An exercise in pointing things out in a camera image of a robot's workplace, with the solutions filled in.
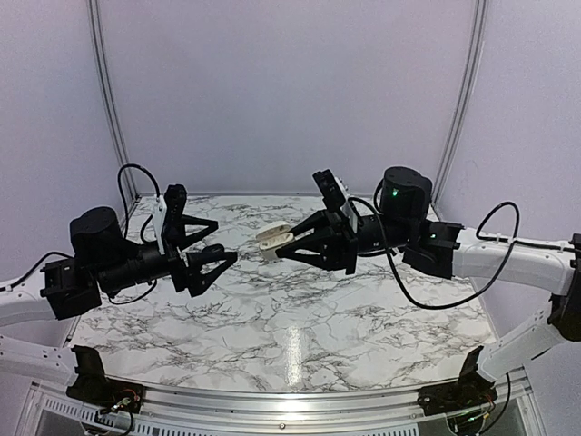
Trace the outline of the black earbud charging case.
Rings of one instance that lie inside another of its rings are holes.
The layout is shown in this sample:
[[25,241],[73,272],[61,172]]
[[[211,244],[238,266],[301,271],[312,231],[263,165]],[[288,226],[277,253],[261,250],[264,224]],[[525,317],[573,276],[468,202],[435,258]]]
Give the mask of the black earbud charging case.
[[225,248],[222,244],[220,243],[216,243],[216,244],[211,244],[211,245],[207,245],[202,249],[203,253],[224,253],[225,252]]

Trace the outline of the white earbud charging case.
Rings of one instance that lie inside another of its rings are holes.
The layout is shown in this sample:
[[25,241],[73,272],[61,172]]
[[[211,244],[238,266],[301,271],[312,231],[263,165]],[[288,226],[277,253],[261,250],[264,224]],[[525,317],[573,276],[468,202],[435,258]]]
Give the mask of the white earbud charging case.
[[263,226],[255,236],[258,249],[265,261],[276,261],[276,251],[294,240],[291,226],[284,221],[277,221]]

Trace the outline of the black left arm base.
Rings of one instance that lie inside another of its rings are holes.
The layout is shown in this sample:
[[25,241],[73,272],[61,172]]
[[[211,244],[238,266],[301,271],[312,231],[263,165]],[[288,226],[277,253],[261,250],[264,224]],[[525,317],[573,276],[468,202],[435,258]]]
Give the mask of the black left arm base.
[[144,386],[112,379],[105,374],[99,352],[75,345],[74,382],[66,388],[66,396],[100,407],[101,414],[125,411],[136,414],[142,408]]

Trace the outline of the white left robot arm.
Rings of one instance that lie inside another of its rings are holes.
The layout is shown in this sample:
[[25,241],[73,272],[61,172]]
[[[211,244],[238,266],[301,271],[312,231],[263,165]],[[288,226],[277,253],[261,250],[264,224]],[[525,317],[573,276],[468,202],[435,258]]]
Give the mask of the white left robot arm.
[[[127,288],[152,285],[165,277],[172,279],[177,292],[202,295],[237,261],[238,255],[220,244],[186,252],[186,247],[218,227],[211,220],[196,219],[194,224],[202,230],[182,239],[134,243],[123,237],[114,209],[93,208],[70,223],[73,256],[40,263],[27,279],[2,287],[2,325],[75,318],[99,307],[103,297],[112,300]],[[70,391],[81,390],[96,404],[108,403],[115,393],[99,352],[91,347],[50,349],[3,339],[1,369],[38,376]]]

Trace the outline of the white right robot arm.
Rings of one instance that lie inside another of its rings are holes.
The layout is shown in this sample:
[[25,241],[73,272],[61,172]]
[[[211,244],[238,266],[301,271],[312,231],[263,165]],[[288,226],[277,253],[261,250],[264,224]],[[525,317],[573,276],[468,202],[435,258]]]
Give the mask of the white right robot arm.
[[[541,310],[496,342],[476,348],[450,386],[449,398],[468,407],[486,388],[514,368],[531,362],[558,344],[580,339],[580,236],[571,241],[523,240],[515,233],[484,234],[481,228],[408,220],[385,213],[357,216],[318,211],[290,230],[291,239],[275,249],[279,259],[306,263],[326,271],[354,273],[360,257],[385,255],[405,298],[427,310],[451,310],[483,295],[496,282],[531,286],[550,294]],[[411,269],[440,279],[480,278],[485,285],[468,297],[446,304],[415,299],[395,265],[392,250]]]

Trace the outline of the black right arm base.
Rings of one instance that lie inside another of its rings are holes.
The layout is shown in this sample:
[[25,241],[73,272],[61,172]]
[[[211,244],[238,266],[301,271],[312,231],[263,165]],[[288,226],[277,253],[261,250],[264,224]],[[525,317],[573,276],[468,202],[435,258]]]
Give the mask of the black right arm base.
[[426,416],[460,411],[497,399],[495,383],[477,373],[478,357],[483,349],[478,346],[467,355],[454,381],[419,389],[417,404]]

